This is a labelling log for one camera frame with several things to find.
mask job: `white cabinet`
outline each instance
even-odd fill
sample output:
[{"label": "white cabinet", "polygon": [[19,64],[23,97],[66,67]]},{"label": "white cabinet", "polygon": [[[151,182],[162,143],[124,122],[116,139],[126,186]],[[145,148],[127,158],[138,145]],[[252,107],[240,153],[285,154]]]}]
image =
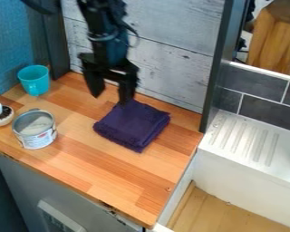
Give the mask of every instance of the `white cabinet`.
[{"label": "white cabinet", "polygon": [[125,218],[3,155],[0,155],[0,169],[30,232],[47,231],[40,209],[37,207],[40,200],[48,203],[88,232],[142,230]]}]

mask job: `wooden countertop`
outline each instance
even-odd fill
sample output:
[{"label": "wooden countertop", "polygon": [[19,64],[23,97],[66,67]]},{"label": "wooden countertop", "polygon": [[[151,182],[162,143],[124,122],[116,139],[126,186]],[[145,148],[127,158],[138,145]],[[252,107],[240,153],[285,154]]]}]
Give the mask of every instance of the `wooden countertop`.
[{"label": "wooden countertop", "polygon": [[0,128],[0,151],[7,157],[64,184],[131,221],[151,228],[202,137],[200,114],[141,94],[136,100],[170,112],[170,125],[141,154],[99,136],[92,125],[118,101],[117,87],[107,85],[93,98],[80,74],[68,73],[39,97],[20,85],[0,96],[16,115],[32,108],[51,112],[58,138],[40,150],[24,150],[11,125]]}]

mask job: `folded cloth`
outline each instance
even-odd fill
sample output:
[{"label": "folded cloth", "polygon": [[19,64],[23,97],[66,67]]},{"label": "folded cloth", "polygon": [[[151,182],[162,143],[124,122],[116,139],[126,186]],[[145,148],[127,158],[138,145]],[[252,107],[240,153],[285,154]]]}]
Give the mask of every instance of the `folded cloth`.
[{"label": "folded cloth", "polygon": [[130,100],[116,104],[93,129],[102,137],[141,153],[168,125],[169,114]]}]

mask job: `tin can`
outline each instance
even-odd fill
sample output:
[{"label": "tin can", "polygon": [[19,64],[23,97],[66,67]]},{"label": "tin can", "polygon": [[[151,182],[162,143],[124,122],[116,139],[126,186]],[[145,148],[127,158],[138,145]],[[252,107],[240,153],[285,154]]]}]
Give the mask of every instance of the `tin can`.
[{"label": "tin can", "polygon": [[53,115],[40,109],[19,115],[12,128],[21,146],[29,150],[44,148],[57,137]]}]

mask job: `teal cup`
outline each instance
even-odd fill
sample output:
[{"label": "teal cup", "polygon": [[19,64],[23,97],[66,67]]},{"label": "teal cup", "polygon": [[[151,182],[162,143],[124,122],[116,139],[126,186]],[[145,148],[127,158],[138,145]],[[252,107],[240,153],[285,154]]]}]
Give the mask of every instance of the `teal cup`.
[{"label": "teal cup", "polygon": [[30,65],[18,73],[18,79],[25,91],[32,96],[38,96],[49,90],[49,70],[42,65]]}]

